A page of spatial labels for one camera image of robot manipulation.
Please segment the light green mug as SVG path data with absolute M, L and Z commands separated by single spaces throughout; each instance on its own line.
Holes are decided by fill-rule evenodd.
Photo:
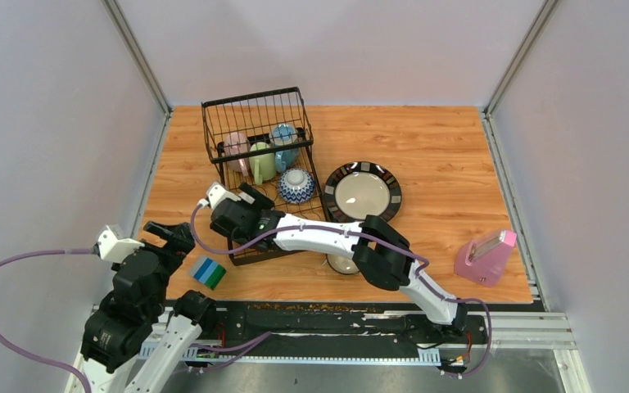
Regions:
M 250 156 L 249 163 L 254 183 L 257 185 L 268 182 L 277 174 L 273 152 Z

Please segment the white black bowl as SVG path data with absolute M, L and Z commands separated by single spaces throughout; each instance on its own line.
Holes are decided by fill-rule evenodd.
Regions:
M 278 194 L 287 203 L 302 204 L 315 194 L 314 178 L 304 169 L 288 169 L 278 180 Z

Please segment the pink ceramic mug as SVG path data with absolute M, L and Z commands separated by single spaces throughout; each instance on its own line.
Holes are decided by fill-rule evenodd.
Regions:
M 237 158 L 238 155 L 248 153 L 251 149 L 246 134 L 242 132 L 231 132 L 224 140 L 224 152 L 230 160 L 227 166 L 243 177 L 248 177 L 250 173 L 250 162 L 248 158 Z

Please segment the blue butterfly mug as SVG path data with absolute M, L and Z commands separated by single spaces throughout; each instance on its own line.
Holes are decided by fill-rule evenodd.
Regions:
M 298 132 L 290 124 L 278 124 L 271 131 L 269 138 L 273 147 L 278 147 L 274 153 L 275 168 L 279 173 L 283 173 L 295 163 L 299 155 L 297 148 L 291 148 L 291 145 L 300 141 Z

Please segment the dark brown speckled bowl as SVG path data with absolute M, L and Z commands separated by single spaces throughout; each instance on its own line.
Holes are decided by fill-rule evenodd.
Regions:
M 355 275 L 360 271 L 355 262 L 350 258 L 327 254 L 326 260 L 329 267 L 339 274 Z

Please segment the black rimmed white plate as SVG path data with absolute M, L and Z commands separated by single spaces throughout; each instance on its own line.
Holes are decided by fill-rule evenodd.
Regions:
M 336 168 L 323 189 L 324 207 L 338 223 L 363 221 L 375 215 L 385 221 L 399 212 L 403 200 L 400 183 L 385 167 L 353 161 Z

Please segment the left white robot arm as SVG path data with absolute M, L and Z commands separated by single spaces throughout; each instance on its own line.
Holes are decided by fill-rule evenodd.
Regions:
M 84 325 L 80 354 L 86 392 L 159 392 L 189 346 L 217 330 L 215 301 L 187 291 L 176 300 L 160 343 L 136 375 L 130 374 L 165 312 L 170 277 L 195 247 L 188 223 L 149 221 L 143 229 L 164 245 L 123 238 L 118 226 L 107 225 L 93 246 L 93 254 L 110 262 L 115 274 L 111 291 Z

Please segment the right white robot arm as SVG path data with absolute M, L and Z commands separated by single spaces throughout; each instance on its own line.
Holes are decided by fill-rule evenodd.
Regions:
M 196 208 L 210 209 L 210 229 L 236 243 L 230 255 L 253 249 L 340 256 L 352 260 L 368 284 L 408 297 L 442 340 L 457 341 L 468 330 L 465 305 L 427 274 L 428 259 L 413 253 L 409 241 L 380 217 L 350 223 L 304 219 L 275 210 L 250 187 L 235 194 L 218 182 Z

